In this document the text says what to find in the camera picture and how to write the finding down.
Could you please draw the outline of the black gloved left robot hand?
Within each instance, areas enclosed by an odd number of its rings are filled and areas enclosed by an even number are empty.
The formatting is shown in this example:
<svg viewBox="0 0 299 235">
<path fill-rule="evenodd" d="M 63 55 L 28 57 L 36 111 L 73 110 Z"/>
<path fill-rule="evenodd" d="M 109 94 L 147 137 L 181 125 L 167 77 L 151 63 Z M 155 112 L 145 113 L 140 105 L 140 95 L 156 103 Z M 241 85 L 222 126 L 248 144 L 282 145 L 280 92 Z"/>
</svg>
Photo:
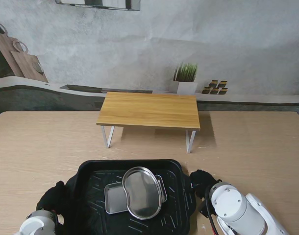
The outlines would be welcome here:
<svg viewBox="0 0 299 235">
<path fill-rule="evenodd" d="M 54 211 L 57 215 L 61 215 L 64 221 L 67 220 L 68 197 L 63 181 L 57 182 L 45 192 L 37 203 L 36 210 Z"/>
</svg>

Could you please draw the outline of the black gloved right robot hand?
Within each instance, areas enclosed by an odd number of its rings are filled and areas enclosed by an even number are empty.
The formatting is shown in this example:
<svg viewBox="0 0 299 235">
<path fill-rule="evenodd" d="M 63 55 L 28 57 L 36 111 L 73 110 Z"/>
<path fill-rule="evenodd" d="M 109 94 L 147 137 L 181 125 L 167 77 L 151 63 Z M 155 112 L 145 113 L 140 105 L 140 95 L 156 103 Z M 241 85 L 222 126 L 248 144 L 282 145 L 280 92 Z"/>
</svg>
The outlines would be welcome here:
<svg viewBox="0 0 299 235">
<path fill-rule="evenodd" d="M 189 176 L 191 181 L 191 188 L 195 195 L 202 199 L 205 196 L 206 189 L 213 187 L 219 181 L 216 180 L 210 173 L 198 169 L 192 172 Z"/>
</svg>

